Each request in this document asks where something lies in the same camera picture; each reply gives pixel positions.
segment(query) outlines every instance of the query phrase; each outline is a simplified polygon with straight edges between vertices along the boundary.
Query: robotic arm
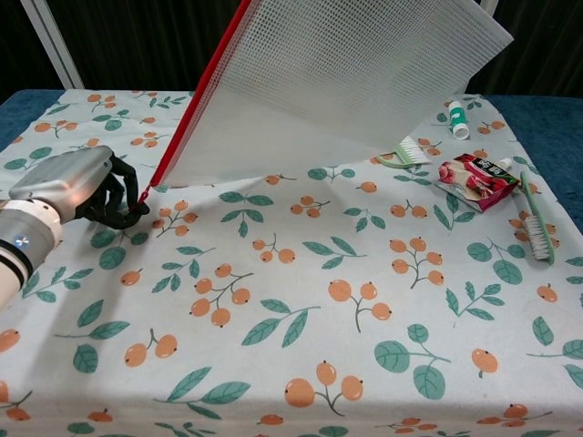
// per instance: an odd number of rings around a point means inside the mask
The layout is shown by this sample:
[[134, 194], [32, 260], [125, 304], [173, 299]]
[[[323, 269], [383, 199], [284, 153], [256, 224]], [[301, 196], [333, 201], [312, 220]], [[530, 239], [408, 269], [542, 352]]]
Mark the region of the robotic arm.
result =
[[[116, 176], [124, 179], [126, 189]], [[125, 190], [129, 212], [122, 214]], [[148, 213], [146, 204], [138, 203], [136, 171], [109, 147], [46, 159], [0, 205], [0, 309], [58, 246], [68, 221], [85, 218], [125, 229]]]

